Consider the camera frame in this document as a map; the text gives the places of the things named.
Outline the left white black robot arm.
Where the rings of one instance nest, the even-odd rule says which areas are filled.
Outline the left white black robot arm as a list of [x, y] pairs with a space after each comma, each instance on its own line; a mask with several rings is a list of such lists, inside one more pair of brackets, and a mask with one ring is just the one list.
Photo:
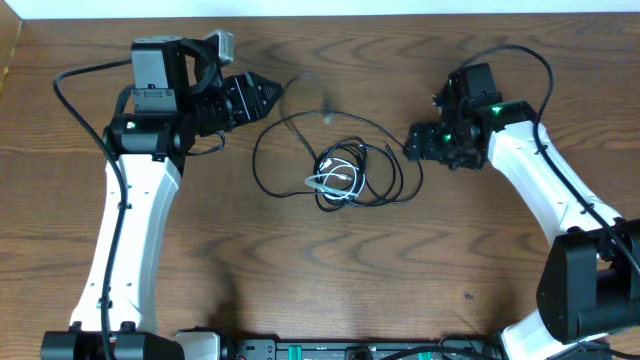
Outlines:
[[280, 84], [252, 72], [224, 76], [234, 37], [135, 40], [134, 81], [94, 140], [106, 157], [106, 199], [89, 277], [65, 331], [49, 331], [44, 359], [233, 359], [234, 341], [195, 327], [157, 332], [156, 280], [166, 220], [197, 138], [264, 119]]

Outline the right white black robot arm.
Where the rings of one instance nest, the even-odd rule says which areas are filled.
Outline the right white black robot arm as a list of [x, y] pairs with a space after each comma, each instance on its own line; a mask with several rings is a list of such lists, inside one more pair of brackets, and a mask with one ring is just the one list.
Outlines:
[[506, 102], [488, 64], [463, 66], [434, 97], [441, 119], [411, 126], [404, 153], [455, 170], [485, 163], [514, 186], [550, 244], [536, 308], [500, 334], [508, 359], [610, 354], [599, 339], [639, 324], [639, 223], [599, 199], [527, 101]]

